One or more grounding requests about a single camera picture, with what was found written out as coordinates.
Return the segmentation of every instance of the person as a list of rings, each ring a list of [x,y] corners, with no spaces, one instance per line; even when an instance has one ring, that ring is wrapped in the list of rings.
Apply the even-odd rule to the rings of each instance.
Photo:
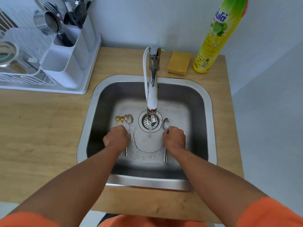
[[[1,219],[0,227],[79,226],[101,195],[117,158],[130,140],[123,126],[112,128],[103,138],[102,151],[52,179]],[[195,191],[226,227],[303,226],[302,217],[252,184],[187,151],[182,130],[169,127],[163,133],[163,142]],[[99,226],[200,227],[205,224],[117,215],[102,220]]]

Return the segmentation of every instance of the sink rim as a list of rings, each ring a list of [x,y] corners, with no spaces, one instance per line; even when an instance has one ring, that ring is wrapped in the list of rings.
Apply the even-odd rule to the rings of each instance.
[[[186,86],[194,89],[198,92],[204,101],[205,118],[206,118],[206,133],[207,133],[207,145],[208,145],[208,161],[217,165],[217,150],[214,134],[214,119],[212,102],[210,95],[200,84],[186,79],[174,79],[174,78],[162,78],[157,79],[159,84],[175,84]],[[90,131],[92,128],[94,115],[99,101],[101,92],[110,84],[117,82],[144,82],[143,76],[134,75],[115,75],[110,76],[101,81],[95,88],[87,111],[85,123],[82,129],[78,149],[77,149],[77,162],[80,163],[87,159],[87,145],[89,141]],[[173,190],[185,190],[192,191],[192,186],[188,180],[182,179],[155,179],[135,177],[128,175],[113,175],[111,174],[106,183],[108,186],[139,186],[139,187],[151,187],[160,189],[173,189]]]

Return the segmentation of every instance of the stainless steel sink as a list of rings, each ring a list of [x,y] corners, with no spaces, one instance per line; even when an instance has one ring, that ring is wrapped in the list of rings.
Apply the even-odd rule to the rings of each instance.
[[[157,123],[151,137],[142,76],[112,76],[94,90],[78,146],[78,162],[104,148],[102,139],[116,125],[117,115],[134,117],[128,154],[118,158],[107,185],[192,190],[179,163],[169,153],[167,163],[164,162],[164,118],[170,119],[171,126],[184,130],[187,150],[217,164],[212,105],[207,91],[182,79],[158,78],[158,86]]]

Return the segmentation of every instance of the faucet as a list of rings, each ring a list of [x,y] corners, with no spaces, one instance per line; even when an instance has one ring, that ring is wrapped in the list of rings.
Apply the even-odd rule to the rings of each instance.
[[[158,105],[158,82],[157,72],[160,70],[160,46],[149,47],[149,70],[151,71],[148,82],[147,94],[147,119],[151,121],[151,126],[157,122],[156,113]]]

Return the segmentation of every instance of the orange shirt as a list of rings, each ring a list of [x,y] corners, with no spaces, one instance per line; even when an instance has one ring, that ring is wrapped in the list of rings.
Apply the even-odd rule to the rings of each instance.
[[[0,220],[0,227],[59,227],[39,214],[18,212]],[[105,220],[99,227],[205,227],[202,222],[178,221],[142,216],[119,215]],[[236,227],[303,227],[303,218],[272,198],[261,198],[239,218]]]

